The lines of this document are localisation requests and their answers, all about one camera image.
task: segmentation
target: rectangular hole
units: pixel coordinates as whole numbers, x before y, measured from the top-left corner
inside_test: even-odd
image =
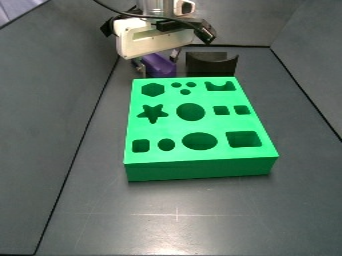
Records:
[[[244,147],[260,147],[261,142],[256,132],[226,132],[225,133],[229,146],[232,148],[244,148]]]
[[[237,115],[249,115],[251,111],[247,106],[234,106],[233,107],[234,112]]]
[[[149,141],[148,140],[134,140],[132,142],[133,153],[145,153],[149,151]]]
[[[214,115],[217,116],[226,116],[229,115],[229,110],[225,106],[214,106],[213,107]]]

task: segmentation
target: cable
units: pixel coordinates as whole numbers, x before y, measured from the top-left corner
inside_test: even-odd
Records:
[[[182,21],[180,19],[168,18],[168,17],[162,17],[162,16],[138,15],[138,14],[132,14],[132,13],[128,13],[128,12],[120,12],[116,9],[113,9],[112,7],[109,7],[108,5],[105,5],[100,0],[93,0],[93,2],[96,4],[98,4],[101,7],[104,7],[105,9],[110,10],[112,12],[118,13],[120,15],[125,15],[125,16],[133,17],[133,18],[142,18],[142,19],[170,20],[170,21],[174,21],[174,22],[178,22],[178,23],[184,24],[186,27],[192,28],[198,33],[202,33],[200,28],[197,28],[194,25],[192,25],[190,23],[188,23],[188,22],[185,22],[185,21]]]
[[[132,8],[129,8],[125,12],[132,11],[134,8],[136,8],[136,5]]]

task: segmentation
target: purple object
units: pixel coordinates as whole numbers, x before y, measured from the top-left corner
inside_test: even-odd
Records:
[[[142,57],[141,63],[145,66],[145,73],[154,78],[176,77],[176,64],[157,53]]]

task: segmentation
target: shape sorter board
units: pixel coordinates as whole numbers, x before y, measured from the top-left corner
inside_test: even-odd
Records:
[[[263,175],[277,157],[233,77],[133,80],[128,181]]]

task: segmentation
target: oval hole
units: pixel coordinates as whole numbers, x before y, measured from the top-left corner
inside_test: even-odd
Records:
[[[181,140],[184,146],[192,150],[208,150],[217,145],[217,139],[208,133],[190,133]]]
[[[188,86],[189,88],[193,88],[193,87],[196,87],[196,84],[194,84],[193,82],[188,82],[188,83],[186,83],[186,86]]]
[[[190,94],[190,91],[186,90],[186,89],[184,89],[184,90],[180,91],[180,93],[181,93],[182,95],[189,95],[189,94]]]
[[[181,84],[180,83],[172,83],[170,86],[174,87],[174,88],[178,88],[178,87],[181,87]]]

